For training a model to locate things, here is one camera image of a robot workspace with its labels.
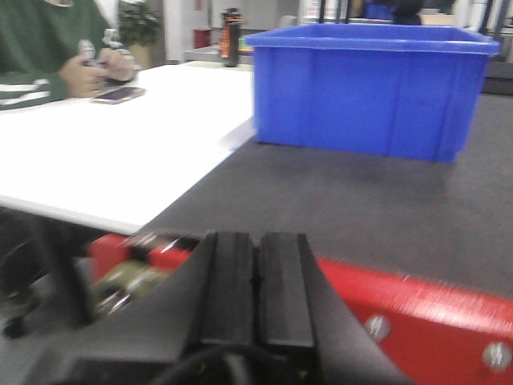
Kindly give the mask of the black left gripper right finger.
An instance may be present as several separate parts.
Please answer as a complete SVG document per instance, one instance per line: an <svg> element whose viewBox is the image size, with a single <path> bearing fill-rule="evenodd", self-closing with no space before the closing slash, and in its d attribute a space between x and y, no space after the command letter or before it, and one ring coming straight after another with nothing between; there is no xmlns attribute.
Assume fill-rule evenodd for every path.
<svg viewBox="0 0 513 385"><path fill-rule="evenodd" d="M315 384L407 384L345 304L306 236L266 233L260 242L261 341L307 366Z"/></svg>

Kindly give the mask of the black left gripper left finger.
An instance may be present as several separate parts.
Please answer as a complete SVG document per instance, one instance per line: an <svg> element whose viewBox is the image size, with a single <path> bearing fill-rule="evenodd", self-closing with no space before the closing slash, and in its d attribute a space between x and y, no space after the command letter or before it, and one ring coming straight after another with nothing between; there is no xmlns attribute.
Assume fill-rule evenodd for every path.
<svg viewBox="0 0 513 385"><path fill-rule="evenodd" d="M252 265L247 233L210 232L141 298L44 350L26 384L147 384L196 341L214 272Z"/></svg>

